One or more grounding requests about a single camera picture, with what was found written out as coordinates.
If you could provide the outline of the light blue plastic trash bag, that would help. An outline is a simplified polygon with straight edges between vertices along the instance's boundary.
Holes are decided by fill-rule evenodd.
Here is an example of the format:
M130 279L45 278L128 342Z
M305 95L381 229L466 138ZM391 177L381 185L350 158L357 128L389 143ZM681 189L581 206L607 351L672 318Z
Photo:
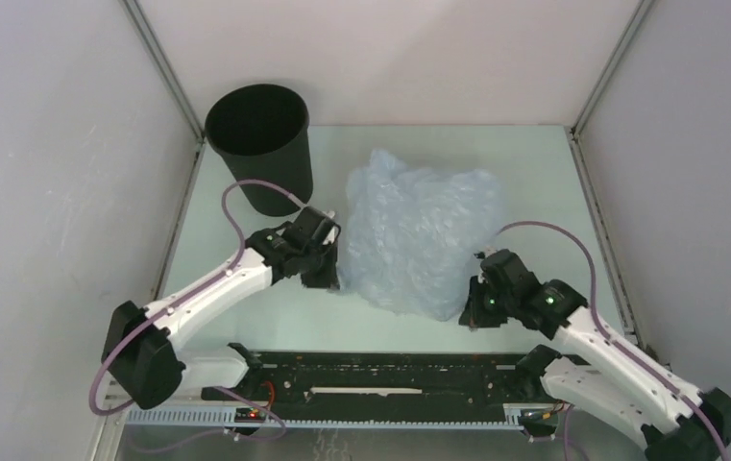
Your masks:
M348 176L346 195L342 290L398 315L454 318L476 254L505 223L499 179L484 169L413 168L376 149Z

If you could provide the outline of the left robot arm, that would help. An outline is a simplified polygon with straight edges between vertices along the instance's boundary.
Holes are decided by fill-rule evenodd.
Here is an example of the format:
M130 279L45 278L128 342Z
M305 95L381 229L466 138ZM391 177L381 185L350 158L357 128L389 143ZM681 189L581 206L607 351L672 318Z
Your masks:
M336 287L340 231L333 212L306 206L294 221L254 232L228 261L184 289L144 306L120 304L110 317L100 372L144 410L197 388L253 398L261 374L243 346L190 352L186 344L220 314L283 279L299 277L309 289Z

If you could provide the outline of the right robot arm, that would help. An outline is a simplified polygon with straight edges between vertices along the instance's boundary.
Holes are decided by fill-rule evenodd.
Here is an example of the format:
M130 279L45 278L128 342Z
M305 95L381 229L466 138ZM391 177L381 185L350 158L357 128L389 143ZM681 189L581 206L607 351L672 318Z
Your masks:
M460 324L497 328L514 319L547 340L516 366L523 398L550 396L577 407L628 437L648 460L724 459L731 443L725 392L675 375L614 331L570 285L538 281L517 254L476 258Z

